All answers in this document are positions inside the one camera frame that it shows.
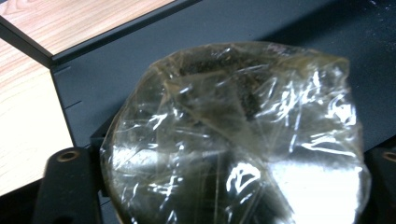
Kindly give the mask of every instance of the clear plastic film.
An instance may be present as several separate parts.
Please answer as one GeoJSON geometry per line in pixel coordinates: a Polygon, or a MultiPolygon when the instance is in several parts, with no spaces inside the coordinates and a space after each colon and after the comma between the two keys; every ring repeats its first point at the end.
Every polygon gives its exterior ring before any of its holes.
{"type": "Polygon", "coordinates": [[[344,58],[265,42],[152,64],[101,149],[125,223],[354,223],[370,175],[344,58]]]}

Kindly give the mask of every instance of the plastic-wrapped bowl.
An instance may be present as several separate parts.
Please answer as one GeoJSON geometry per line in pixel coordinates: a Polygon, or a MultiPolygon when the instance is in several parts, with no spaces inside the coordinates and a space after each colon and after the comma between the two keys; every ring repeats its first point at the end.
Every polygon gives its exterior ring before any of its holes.
{"type": "Polygon", "coordinates": [[[348,61],[264,42],[152,64],[102,145],[125,223],[353,223],[370,175],[348,61]]]}

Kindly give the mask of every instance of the black surface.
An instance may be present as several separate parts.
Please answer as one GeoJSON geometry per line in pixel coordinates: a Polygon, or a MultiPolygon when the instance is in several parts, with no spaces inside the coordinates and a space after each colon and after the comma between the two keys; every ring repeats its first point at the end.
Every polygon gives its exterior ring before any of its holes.
{"type": "Polygon", "coordinates": [[[364,224],[396,223],[396,135],[365,153],[373,183],[369,204],[361,217],[364,224]]]}
{"type": "Polygon", "coordinates": [[[396,133],[395,12],[390,1],[202,1],[52,72],[74,143],[86,146],[148,66],[176,50],[249,40],[318,49],[350,60],[368,149],[396,133]]]}
{"type": "Polygon", "coordinates": [[[116,210],[111,202],[102,204],[103,223],[105,224],[118,224],[116,210]]]}
{"type": "Polygon", "coordinates": [[[38,189],[37,180],[0,197],[0,223],[31,223],[38,189]]]}
{"type": "Polygon", "coordinates": [[[42,180],[33,216],[41,223],[102,223],[92,154],[82,147],[52,155],[42,180]]]}
{"type": "Polygon", "coordinates": [[[108,128],[111,125],[111,122],[113,121],[114,116],[110,116],[90,137],[90,145],[92,148],[95,150],[99,151],[99,148],[103,144],[103,141],[105,140],[106,133],[108,128]]]}
{"type": "Polygon", "coordinates": [[[0,16],[0,38],[38,63],[50,68],[52,54],[2,16],[0,16]]]}

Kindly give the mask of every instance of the black edge trim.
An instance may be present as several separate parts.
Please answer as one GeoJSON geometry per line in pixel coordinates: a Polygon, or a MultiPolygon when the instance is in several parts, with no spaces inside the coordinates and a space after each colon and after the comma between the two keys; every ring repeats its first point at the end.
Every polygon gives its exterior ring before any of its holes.
{"type": "Polygon", "coordinates": [[[38,63],[48,68],[52,66],[52,54],[2,16],[0,16],[0,38],[38,63]]]}

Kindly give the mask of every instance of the crumpled plastic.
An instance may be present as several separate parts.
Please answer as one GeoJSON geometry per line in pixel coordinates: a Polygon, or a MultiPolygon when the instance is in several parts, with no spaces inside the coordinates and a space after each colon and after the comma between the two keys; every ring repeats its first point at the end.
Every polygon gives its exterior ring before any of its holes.
{"type": "Polygon", "coordinates": [[[124,223],[354,223],[368,201],[348,61],[265,42],[152,64],[103,174],[124,223]]]}

